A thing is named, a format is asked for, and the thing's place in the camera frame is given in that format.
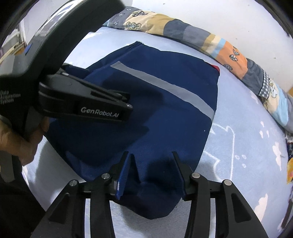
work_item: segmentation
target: bedsheet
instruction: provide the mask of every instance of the bedsheet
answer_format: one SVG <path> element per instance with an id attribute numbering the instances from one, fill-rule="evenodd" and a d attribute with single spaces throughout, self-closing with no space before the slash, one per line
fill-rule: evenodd
<path id="1" fill-rule="evenodd" d="M 66 62 L 86 68 L 135 41 L 159 50 L 189 54 L 220 68 L 218 110 L 196 171 L 209 180 L 231 179 L 254 209 L 269 237 L 276 238 L 282 230 L 281 223 L 292 187 L 284 183 L 288 158 L 284 133 L 256 95 L 233 74 L 210 57 L 179 42 L 106 27 L 89 33 Z M 49 207 L 71 179 L 83 181 L 45 138 L 38 147 L 34 161 L 23 168 L 23 175 L 44 209 Z M 87 237 L 88 206 L 89 203 L 86 210 Z M 180 201 L 167 217 L 147 220 L 111 202 L 114 230 L 118 238 L 184 237 L 189 209 L 189 202 Z M 211 220 L 210 237 L 214 237 L 213 201 Z"/>

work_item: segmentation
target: metal screw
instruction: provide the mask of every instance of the metal screw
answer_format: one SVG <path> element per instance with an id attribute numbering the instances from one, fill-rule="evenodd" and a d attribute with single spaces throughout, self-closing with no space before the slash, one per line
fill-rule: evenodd
<path id="1" fill-rule="evenodd" d="M 110 178 L 110 175 L 108 173 L 102 174 L 103 179 L 108 179 Z"/>
<path id="2" fill-rule="evenodd" d="M 231 186 L 232 185 L 232 182 L 229 179 L 226 179 L 224 181 L 224 184 L 226 184 L 227 186 Z"/>
<path id="3" fill-rule="evenodd" d="M 195 179 L 198 179 L 200 177 L 200 174 L 199 173 L 192 173 L 191 176 Z"/>
<path id="4" fill-rule="evenodd" d="M 76 180 L 71 180 L 71 181 L 69 182 L 69 185 L 70 185 L 71 187 L 74 187 L 75 185 L 77 185 L 77 181 L 76 181 Z"/>

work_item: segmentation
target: human hand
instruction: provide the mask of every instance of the human hand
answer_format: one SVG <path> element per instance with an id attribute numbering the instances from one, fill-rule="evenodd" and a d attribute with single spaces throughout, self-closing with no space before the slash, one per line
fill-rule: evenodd
<path id="1" fill-rule="evenodd" d="M 41 142 L 44 132 L 47 132 L 48 129 L 49 118 L 44 117 L 26 141 L 0 120 L 0 151 L 18 156 L 21 164 L 25 166 L 33 161 L 38 144 Z"/>

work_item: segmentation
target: white line drawing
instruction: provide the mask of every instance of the white line drawing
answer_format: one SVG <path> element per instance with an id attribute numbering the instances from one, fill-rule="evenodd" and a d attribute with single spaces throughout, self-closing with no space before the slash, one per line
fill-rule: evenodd
<path id="1" fill-rule="evenodd" d="M 282 164 L 281 164 L 281 151 L 279 149 L 279 142 L 275 142 L 275 145 L 272 146 L 273 152 L 276 155 L 276 163 L 280 168 L 280 171 L 282 171 Z"/>
<path id="2" fill-rule="evenodd" d="M 217 127 L 220 127 L 221 129 L 225 130 L 226 132 L 228 132 L 228 129 L 230 129 L 233 133 L 233 140 L 232 140 L 232 155 L 231 155 L 231 169 L 230 169 L 230 178 L 229 180 L 232 180 L 232 177 L 233 177 L 233 168 L 234 168 L 234 144 L 235 144 L 235 133 L 233 131 L 233 129 L 230 127 L 230 126 L 226 126 L 226 128 L 220 126 L 219 124 L 216 124 L 216 123 L 213 123 L 212 125 L 214 126 L 217 126 Z M 217 157 L 211 155 L 209 152 L 207 151 L 203 151 L 207 156 L 211 157 L 212 159 L 214 159 L 216 162 L 214 163 L 214 166 L 213 166 L 213 170 L 214 170 L 214 174 L 215 174 L 215 177 L 218 181 L 223 181 L 224 179 L 221 179 L 217 173 L 216 173 L 216 168 L 217 168 L 217 165 L 218 163 L 220 162 L 220 159 L 218 159 Z"/>
<path id="3" fill-rule="evenodd" d="M 258 217 L 259 221 L 261 222 L 263 219 L 263 216 L 265 214 L 265 210 L 267 208 L 268 204 L 268 194 L 266 193 L 264 197 L 260 198 L 258 200 L 258 205 L 254 209 L 254 213 Z"/>
<path id="4" fill-rule="evenodd" d="M 212 128 L 210 129 L 209 132 L 212 133 L 212 134 L 214 134 L 214 135 L 216 134 Z"/>

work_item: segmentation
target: blue jacket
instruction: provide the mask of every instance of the blue jacket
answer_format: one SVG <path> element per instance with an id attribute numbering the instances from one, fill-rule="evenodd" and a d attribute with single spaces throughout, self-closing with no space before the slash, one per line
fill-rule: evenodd
<path id="1" fill-rule="evenodd" d="M 86 181 L 134 155 L 119 204 L 148 219 L 167 216 L 183 195 L 172 151 L 196 169 L 217 108 L 219 70 L 201 59 L 140 42 L 69 74 L 130 93 L 123 125 L 51 120 L 47 138 Z"/>

